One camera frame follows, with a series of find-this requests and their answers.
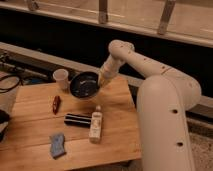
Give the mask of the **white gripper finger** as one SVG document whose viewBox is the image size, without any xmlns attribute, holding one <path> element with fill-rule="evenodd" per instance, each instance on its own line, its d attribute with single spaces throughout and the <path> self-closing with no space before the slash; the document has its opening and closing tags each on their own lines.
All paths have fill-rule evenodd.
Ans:
<svg viewBox="0 0 213 171">
<path fill-rule="evenodd" d="M 108 84 L 108 79 L 102 73 L 100 73 L 98 75 L 98 85 L 99 85 L 99 87 L 104 87 L 107 84 Z"/>
</svg>

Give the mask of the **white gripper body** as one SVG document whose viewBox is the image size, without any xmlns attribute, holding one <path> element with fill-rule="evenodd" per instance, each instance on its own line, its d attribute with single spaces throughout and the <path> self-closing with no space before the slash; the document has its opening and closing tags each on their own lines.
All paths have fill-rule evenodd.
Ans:
<svg viewBox="0 0 213 171">
<path fill-rule="evenodd" d="M 100 79 L 113 79 L 118 73 L 124 62 L 119 59 L 115 59 L 109 56 L 100 68 L 99 78 Z"/>
</svg>

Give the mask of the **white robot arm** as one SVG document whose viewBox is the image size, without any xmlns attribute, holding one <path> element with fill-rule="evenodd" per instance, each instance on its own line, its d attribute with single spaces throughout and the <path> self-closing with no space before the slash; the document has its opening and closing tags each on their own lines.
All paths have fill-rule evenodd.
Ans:
<svg viewBox="0 0 213 171">
<path fill-rule="evenodd" d="M 137 92 L 143 171 L 195 171 L 186 111 L 201 98 L 199 82 L 171 66 L 137 53 L 134 45 L 113 40 L 99 71 L 106 86 L 127 63 L 144 80 Z"/>
</svg>

